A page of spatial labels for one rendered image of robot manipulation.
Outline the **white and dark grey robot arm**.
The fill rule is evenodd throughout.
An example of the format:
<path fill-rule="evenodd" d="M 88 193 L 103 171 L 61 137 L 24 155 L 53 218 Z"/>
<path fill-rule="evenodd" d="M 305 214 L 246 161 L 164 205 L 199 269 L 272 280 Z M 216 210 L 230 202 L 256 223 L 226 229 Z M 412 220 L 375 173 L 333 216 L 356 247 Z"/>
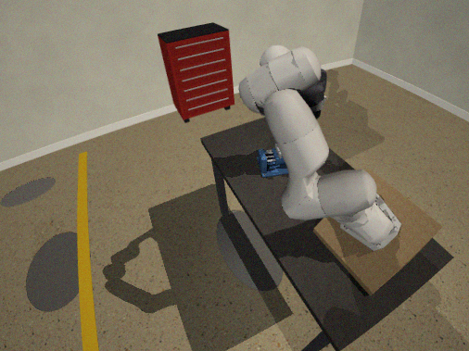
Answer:
<path fill-rule="evenodd" d="M 285 161 L 288 183 L 281 202 L 287 216 L 303 220 L 332 217 L 342 221 L 342 230 L 373 251 L 382 249 L 398 235 L 401 223 L 376 192 L 373 177 L 363 169 L 323 176 L 316 172 L 329 156 L 312 113 L 323 109 L 326 82 L 326 71 L 309 48 L 290 51 L 272 45 L 261 55 L 260 68 L 247 75 L 238 89 L 244 105 L 265 116 Z"/>

